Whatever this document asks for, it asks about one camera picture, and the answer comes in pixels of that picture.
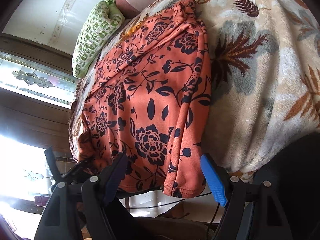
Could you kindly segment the leaf pattern fleece blanket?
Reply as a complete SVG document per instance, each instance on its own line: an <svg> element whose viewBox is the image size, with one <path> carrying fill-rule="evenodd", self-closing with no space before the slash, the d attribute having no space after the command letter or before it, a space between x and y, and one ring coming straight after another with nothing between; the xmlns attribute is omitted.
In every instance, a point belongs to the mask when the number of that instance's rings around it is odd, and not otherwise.
<svg viewBox="0 0 320 240"><path fill-rule="evenodd" d="M127 22L79 82L69 123L77 161L82 108L97 63L142 20L179 1L156 0ZM250 181L289 143L319 131L319 24L301 0L194 1L206 26L211 74L202 154Z"/></svg>

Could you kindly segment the orange floral garment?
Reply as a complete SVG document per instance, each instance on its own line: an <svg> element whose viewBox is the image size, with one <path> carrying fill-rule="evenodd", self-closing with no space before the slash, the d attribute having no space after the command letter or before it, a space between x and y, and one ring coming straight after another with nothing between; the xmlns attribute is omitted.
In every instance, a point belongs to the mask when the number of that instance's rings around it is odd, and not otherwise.
<svg viewBox="0 0 320 240"><path fill-rule="evenodd" d="M210 77L206 26L194 0L146 17L95 67L78 140L85 170L98 174L123 153L121 190L199 195L206 184L200 158Z"/></svg>

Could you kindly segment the green white patterned pillow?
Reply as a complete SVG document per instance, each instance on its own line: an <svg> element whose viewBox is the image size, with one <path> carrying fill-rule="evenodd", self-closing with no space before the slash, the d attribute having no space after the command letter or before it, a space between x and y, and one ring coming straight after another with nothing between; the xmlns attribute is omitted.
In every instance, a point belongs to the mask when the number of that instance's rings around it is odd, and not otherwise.
<svg viewBox="0 0 320 240"><path fill-rule="evenodd" d="M80 79L86 75L92 61L124 20L115 0L102 0L94 6L75 43L72 56L74 77Z"/></svg>

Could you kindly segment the stained glass window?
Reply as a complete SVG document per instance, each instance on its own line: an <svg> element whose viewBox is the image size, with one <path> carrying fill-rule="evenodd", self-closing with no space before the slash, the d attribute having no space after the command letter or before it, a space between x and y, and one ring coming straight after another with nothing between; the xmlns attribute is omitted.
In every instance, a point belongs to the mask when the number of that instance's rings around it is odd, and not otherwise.
<svg viewBox="0 0 320 240"><path fill-rule="evenodd" d="M54 68L1 52L1 88L71 108L78 79Z"/></svg>

